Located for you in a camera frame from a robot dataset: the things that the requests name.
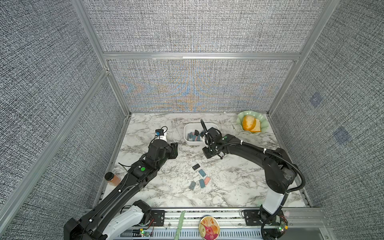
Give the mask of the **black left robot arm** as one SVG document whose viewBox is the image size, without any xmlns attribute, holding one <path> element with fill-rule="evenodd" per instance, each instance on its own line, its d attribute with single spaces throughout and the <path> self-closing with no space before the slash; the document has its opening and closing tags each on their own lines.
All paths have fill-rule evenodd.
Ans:
<svg viewBox="0 0 384 240">
<path fill-rule="evenodd" d="M 128 173 L 115 189 L 79 220 L 71 218 L 64 225 L 65 240 L 106 240 L 110 235 L 105 229 L 113 217 L 135 194 L 143 189 L 167 160 L 178 156 L 178 143 L 156 139 L 150 143 L 148 152 L 133 163 Z"/>
</svg>

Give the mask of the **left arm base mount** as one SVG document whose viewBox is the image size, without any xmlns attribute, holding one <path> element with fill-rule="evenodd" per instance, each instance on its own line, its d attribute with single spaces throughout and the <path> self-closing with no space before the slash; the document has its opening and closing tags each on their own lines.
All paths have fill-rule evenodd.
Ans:
<svg viewBox="0 0 384 240">
<path fill-rule="evenodd" d="M 133 206 L 139 207 L 143 213 L 142 219 L 136 225 L 136 227 L 163 227 L 165 221 L 164 210 L 153 210 L 147 203 L 142 200 L 138 200 L 133 203 Z"/>
</svg>

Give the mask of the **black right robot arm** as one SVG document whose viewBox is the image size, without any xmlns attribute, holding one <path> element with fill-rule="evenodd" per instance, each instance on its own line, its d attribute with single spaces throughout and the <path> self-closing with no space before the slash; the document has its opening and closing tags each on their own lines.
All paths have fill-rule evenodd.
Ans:
<svg viewBox="0 0 384 240">
<path fill-rule="evenodd" d="M 232 135 L 218 135 L 206 140 L 203 153 L 208 159 L 220 154 L 221 157 L 235 155 L 261 167 L 268 186 L 261 210 L 268 215 L 279 213 L 289 194 L 301 190 L 306 184 L 303 173 L 289 157 L 285 157 L 286 152 L 281 148 L 265 149 Z"/>
</svg>

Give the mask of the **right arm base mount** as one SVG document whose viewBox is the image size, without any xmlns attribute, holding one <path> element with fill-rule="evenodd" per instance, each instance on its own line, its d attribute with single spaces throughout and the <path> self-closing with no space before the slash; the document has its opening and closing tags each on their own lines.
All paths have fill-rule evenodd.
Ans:
<svg viewBox="0 0 384 240">
<path fill-rule="evenodd" d="M 270 216 L 268 212 L 260 211 L 259 209 L 242 210 L 242 217 L 247 226 L 261 226 L 262 223 Z M 266 223 L 266 226 L 280 226 L 285 223 L 283 212 L 280 211 L 275 217 Z"/>
</svg>

